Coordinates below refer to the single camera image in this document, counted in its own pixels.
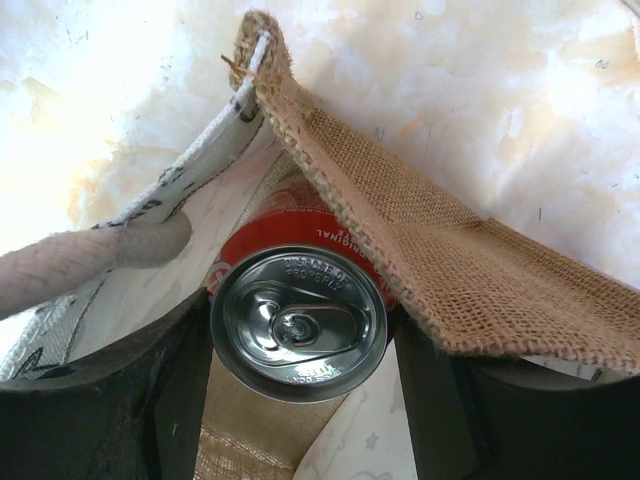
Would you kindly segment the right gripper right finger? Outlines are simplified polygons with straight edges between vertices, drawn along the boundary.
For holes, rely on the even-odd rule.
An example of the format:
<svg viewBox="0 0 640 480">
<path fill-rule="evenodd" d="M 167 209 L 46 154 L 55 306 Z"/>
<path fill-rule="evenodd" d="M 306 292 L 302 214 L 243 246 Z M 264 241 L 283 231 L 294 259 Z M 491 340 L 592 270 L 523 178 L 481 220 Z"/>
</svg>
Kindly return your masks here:
<svg viewBox="0 0 640 480">
<path fill-rule="evenodd" d="M 638 478 L 638 378 L 450 355 L 406 314 L 392 332 L 418 478 Z"/>
</svg>

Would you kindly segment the brown burlap canvas bag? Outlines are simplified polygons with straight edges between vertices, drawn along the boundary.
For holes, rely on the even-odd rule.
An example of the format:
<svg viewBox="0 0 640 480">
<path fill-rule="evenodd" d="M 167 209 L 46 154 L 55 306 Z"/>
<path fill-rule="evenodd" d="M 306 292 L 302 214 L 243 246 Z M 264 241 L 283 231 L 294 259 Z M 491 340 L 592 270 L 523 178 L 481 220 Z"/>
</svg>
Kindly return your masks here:
<svg viewBox="0 0 640 480">
<path fill-rule="evenodd" d="M 315 193 L 394 300 L 317 403 L 222 364 L 208 272 Z M 635 1 L 5 1 L 1 385 L 209 299 L 190 479 L 420 479 L 392 317 L 450 355 L 639 380 Z"/>
</svg>

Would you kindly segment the red cola can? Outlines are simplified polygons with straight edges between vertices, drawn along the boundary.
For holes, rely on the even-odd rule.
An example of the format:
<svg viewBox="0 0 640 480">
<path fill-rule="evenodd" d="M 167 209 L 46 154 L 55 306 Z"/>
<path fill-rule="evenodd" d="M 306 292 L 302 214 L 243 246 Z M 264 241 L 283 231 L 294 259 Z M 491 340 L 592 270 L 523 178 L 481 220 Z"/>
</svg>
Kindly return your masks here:
<svg viewBox="0 0 640 480">
<path fill-rule="evenodd" d="M 262 200 L 222 246 L 206 287 L 218 357 L 267 397 L 337 398 L 386 353 L 394 300 L 315 193 L 284 189 Z"/>
</svg>

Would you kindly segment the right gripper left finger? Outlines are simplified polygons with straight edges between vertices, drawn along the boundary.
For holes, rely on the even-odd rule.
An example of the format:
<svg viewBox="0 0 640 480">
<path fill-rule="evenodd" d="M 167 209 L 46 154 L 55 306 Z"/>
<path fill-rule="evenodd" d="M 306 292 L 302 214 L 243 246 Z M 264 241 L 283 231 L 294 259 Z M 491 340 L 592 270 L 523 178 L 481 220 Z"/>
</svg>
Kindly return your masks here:
<svg viewBox="0 0 640 480">
<path fill-rule="evenodd" d="M 2 478 L 192 478 L 211 359 L 200 289 L 90 355 L 2 383 Z"/>
</svg>

